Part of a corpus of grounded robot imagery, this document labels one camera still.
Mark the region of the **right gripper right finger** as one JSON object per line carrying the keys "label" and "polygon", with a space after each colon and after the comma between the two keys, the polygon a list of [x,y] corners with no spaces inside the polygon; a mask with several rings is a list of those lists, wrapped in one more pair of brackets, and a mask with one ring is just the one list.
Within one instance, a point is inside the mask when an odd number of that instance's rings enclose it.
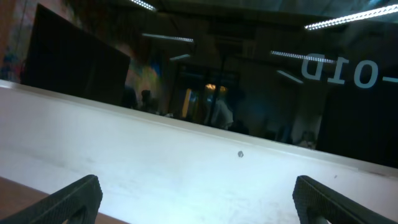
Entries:
{"label": "right gripper right finger", "polygon": [[309,176],[298,176],[292,194],[301,224],[397,224]]}

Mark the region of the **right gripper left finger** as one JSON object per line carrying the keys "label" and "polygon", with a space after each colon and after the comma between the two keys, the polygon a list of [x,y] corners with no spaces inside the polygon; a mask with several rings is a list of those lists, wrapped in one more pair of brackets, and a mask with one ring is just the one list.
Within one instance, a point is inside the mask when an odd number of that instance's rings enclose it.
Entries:
{"label": "right gripper left finger", "polygon": [[90,174],[1,220],[1,224],[94,224],[103,198]]}

